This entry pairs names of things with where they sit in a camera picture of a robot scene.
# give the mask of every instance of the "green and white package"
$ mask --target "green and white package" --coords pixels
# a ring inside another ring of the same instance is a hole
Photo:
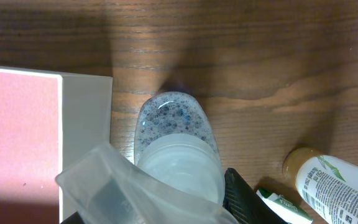
[[[300,207],[266,189],[260,188],[256,194],[284,221],[293,224],[311,224],[313,219]]]

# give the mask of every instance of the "wood grain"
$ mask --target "wood grain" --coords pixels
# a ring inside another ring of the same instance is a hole
[[[180,83],[251,186],[296,199],[281,166],[299,143],[358,166],[356,0],[0,0],[0,65],[114,76],[130,160],[141,105]]]

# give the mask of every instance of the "transparent bottle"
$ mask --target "transparent bottle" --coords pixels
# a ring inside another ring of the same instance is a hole
[[[299,148],[284,161],[283,174],[330,224],[358,224],[358,167],[312,148]]]

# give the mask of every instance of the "black object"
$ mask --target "black object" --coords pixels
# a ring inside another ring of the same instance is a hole
[[[85,224],[80,214],[78,212],[70,215],[66,220],[64,220],[61,224]]]
[[[228,168],[224,174],[224,179],[226,181],[226,191],[223,207],[240,224],[287,224],[258,197],[235,169]]]

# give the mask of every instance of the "pink surface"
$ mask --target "pink surface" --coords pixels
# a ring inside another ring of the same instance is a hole
[[[58,112],[56,78],[0,72],[0,202],[58,204]]]

